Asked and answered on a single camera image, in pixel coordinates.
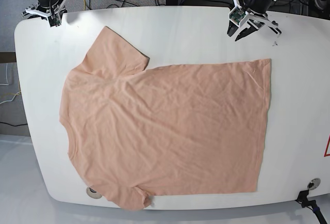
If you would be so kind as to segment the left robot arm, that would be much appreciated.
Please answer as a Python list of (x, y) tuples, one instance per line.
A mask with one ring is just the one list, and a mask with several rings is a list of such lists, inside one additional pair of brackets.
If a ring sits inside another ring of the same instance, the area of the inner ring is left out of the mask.
[(281, 34), (278, 23), (270, 21), (267, 15), (268, 9), (278, 0), (233, 0), (234, 7), (228, 14), (229, 25), (227, 35), (232, 36), (244, 24), (248, 27), (243, 29), (236, 41), (260, 30), (262, 27), (269, 27), (275, 34)]

